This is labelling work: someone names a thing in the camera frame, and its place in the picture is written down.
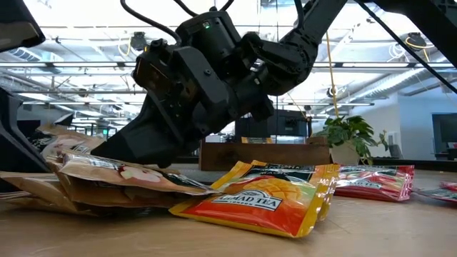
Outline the black aluminium table frame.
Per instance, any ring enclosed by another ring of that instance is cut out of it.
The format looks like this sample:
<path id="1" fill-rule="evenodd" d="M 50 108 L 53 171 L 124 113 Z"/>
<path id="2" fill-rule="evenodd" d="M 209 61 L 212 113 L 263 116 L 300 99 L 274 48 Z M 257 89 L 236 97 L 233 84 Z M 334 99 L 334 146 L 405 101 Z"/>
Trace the black aluminium table frame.
<path id="1" fill-rule="evenodd" d="M 172 162 L 173 165 L 196 165 L 199 167 L 199 158 L 196 156 L 178 157 Z M 416 169 L 428 171 L 448 171 L 457 173 L 457 161 L 421 161 L 394 158 L 374 158 L 374 166 L 410 166 L 414 165 Z"/>

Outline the potted green plant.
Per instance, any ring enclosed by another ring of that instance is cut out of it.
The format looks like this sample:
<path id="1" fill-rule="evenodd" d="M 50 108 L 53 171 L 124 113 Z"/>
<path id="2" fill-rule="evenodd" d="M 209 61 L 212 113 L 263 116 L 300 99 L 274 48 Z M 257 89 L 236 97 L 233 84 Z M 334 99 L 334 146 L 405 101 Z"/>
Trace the potted green plant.
<path id="1" fill-rule="evenodd" d="M 372 165 L 370 147 L 388 150 L 386 131 L 373 138 L 374 130 L 361 116 L 328 118 L 321 131 L 313 137 L 323 137 L 330 148 L 331 160 L 340 165 Z"/>

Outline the wooden compartment box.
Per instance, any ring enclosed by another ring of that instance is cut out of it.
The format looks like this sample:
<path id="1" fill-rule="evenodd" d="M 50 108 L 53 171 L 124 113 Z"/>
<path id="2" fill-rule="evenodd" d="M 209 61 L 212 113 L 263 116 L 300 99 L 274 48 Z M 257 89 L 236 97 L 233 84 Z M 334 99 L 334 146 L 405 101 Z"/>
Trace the wooden compartment box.
<path id="1" fill-rule="evenodd" d="M 331 158 L 329 147 L 316 143 L 201 143 L 199 168 L 202 171 L 228 171 L 238 161 L 304 166 L 330 164 Z"/>

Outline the black wall monitor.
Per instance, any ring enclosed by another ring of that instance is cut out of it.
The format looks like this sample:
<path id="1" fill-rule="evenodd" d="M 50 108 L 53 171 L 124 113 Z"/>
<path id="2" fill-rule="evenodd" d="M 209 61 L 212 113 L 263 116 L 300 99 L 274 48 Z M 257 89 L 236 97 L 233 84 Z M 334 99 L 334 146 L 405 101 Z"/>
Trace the black wall monitor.
<path id="1" fill-rule="evenodd" d="M 457 143 L 457 114 L 433 114 L 434 138 L 439 143 Z"/>

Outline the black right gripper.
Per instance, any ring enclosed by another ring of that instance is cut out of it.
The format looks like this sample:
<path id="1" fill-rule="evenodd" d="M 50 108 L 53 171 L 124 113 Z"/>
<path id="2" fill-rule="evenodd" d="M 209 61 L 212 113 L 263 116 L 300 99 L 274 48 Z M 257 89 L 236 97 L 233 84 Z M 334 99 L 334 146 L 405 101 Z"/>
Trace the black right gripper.
<path id="1" fill-rule="evenodd" d="M 138 116 L 92 155 L 166 168 L 194 152 L 199 140 L 246 114 L 257 121 L 273 115 L 250 56 L 234 54 L 213 64 L 194 47 L 170 48 L 171 89 L 163 95 L 149 91 Z"/>

